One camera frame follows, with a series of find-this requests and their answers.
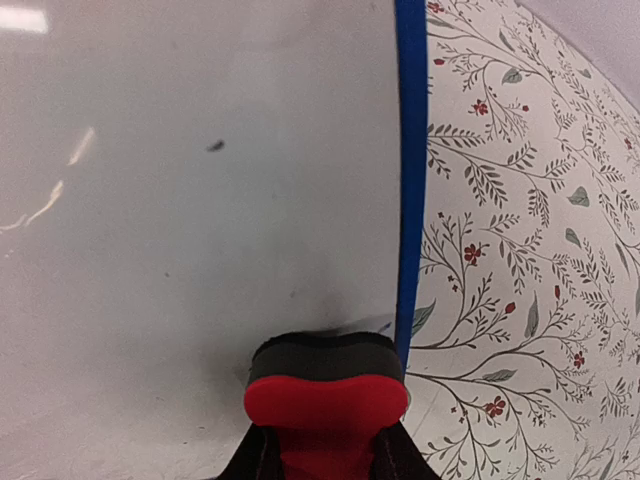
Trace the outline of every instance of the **white floral background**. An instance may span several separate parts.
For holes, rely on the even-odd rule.
[[[640,478],[640,120],[511,1],[427,5],[409,432],[443,478]]]

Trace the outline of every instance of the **green leaf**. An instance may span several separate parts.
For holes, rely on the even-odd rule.
[[[629,264],[627,263],[627,257],[624,256],[622,247],[617,243],[616,243],[616,250],[618,251],[618,255],[620,255],[620,260],[622,261],[622,265],[624,265],[624,269],[627,271],[627,275],[629,275]]]
[[[636,317],[640,313],[640,278],[638,279],[638,289],[636,290]]]
[[[505,83],[520,83],[521,81],[522,81],[522,75],[520,75],[520,72],[518,71],[517,68],[513,68],[513,67],[507,70],[507,73],[505,73],[504,77],[502,77],[503,85]]]
[[[509,42],[507,42],[507,37],[504,36],[504,33],[502,33],[502,30],[500,30],[500,34],[498,35],[498,37],[500,38],[500,41],[502,43],[504,43],[504,46],[507,47],[509,50],[511,50],[512,52],[515,52],[515,50],[513,49],[513,47],[511,46],[511,44],[509,44]]]
[[[411,327],[411,336],[413,337],[416,333],[418,333],[422,327],[424,327],[427,320],[433,313],[433,309],[436,308],[436,300],[433,300],[433,303],[428,307],[418,308],[415,312],[413,312],[413,327]]]
[[[538,325],[540,324],[540,314],[538,313],[538,295],[535,290],[533,292],[533,303],[529,307],[529,315],[527,316],[527,328],[524,330],[524,336],[531,338],[536,334]]]
[[[564,232],[564,238],[582,248],[582,245],[580,245],[580,240],[578,239],[578,235],[576,235],[576,232],[574,232],[572,228],[567,228],[567,230]]]
[[[427,22],[436,27],[453,28],[447,22],[440,20],[439,18],[429,17],[427,18]]]
[[[609,475],[609,471],[611,470],[611,465],[613,465],[613,457],[614,456],[615,456],[615,453],[613,455],[611,455],[611,459],[605,465],[605,467],[602,469],[602,473],[600,474],[600,479],[599,480],[606,480],[607,475]]]
[[[584,187],[576,188],[576,191],[573,192],[573,195],[567,197],[572,205],[580,205],[581,207],[589,206],[589,196],[587,195],[587,191]]]
[[[482,376],[482,379],[485,382],[506,382],[511,377],[516,374],[517,370],[507,370],[503,368],[502,370],[498,370],[497,372],[487,373]]]

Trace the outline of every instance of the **white surface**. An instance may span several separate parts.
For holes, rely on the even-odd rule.
[[[640,3],[636,0],[518,0],[640,105]]]
[[[394,309],[391,4],[11,6],[0,477],[211,476],[261,341]]]

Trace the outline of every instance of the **blue edge trim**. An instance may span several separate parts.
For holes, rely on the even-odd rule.
[[[400,88],[400,260],[395,345],[407,369],[426,201],[427,29],[424,0],[396,0]]]

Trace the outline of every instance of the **floral pattern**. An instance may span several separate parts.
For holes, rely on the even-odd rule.
[[[445,479],[640,479],[640,118],[510,1],[426,18],[407,428]]]

